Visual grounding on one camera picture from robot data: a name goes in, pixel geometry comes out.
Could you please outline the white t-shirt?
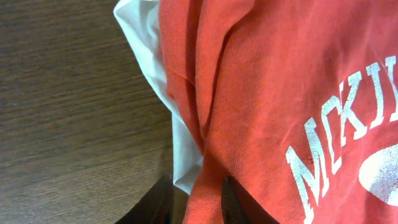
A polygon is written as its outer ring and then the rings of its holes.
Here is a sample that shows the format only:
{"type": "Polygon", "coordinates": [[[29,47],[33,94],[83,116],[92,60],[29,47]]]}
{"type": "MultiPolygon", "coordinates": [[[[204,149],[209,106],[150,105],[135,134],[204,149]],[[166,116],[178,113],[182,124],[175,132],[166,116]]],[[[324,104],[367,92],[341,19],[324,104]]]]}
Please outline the white t-shirt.
{"type": "Polygon", "coordinates": [[[191,194],[201,172],[203,156],[184,123],[175,101],[166,92],[167,78],[160,47],[159,2],[120,0],[113,14],[134,52],[143,75],[171,112],[173,184],[186,194],[191,194]]]}

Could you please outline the red soccer t-shirt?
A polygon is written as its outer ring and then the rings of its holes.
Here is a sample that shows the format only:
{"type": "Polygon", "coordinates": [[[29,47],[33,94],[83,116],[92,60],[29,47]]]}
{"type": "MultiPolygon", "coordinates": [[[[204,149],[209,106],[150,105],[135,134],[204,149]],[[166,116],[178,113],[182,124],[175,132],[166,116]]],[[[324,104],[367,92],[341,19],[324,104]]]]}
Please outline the red soccer t-shirt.
{"type": "Polygon", "coordinates": [[[396,1],[161,1],[167,92],[203,156],[185,223],[397,222],[396,1]]]}

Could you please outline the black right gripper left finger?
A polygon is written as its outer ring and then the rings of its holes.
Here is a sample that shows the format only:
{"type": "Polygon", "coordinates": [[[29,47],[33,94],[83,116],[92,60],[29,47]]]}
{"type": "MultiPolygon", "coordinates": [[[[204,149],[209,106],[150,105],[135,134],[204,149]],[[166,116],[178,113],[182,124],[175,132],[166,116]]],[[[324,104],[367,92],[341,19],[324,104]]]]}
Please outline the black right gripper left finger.
{"type": "Polygon", "coordinates": [[[172,176],[164,175],[115,224],[171,224],[172,214],[172,176]]]}

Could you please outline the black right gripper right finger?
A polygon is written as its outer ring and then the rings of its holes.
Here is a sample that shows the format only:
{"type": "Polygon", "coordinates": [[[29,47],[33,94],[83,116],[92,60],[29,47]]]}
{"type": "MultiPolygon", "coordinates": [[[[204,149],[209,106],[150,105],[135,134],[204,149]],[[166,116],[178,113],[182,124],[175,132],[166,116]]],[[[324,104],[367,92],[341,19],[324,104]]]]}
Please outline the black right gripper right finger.
{"type": "Polygon", "coordinates": [[[228,178],[225,178],[222,186],[221,209],[224,224],[249,223],[228,178]]]}

